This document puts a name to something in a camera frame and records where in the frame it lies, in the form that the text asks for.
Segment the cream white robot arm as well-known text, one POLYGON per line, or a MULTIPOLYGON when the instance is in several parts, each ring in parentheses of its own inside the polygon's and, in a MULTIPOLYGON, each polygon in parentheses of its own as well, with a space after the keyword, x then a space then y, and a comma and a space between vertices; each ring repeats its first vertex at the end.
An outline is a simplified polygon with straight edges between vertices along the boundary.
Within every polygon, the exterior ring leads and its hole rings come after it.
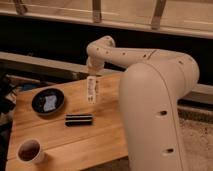
POLYGON ((177 102, 199 79, 188 54, 118 48, 110 36, 87 46, 87 66, 97 73, 106 62, 123 67, 119 105, 131 171, 188 171, 177 102))

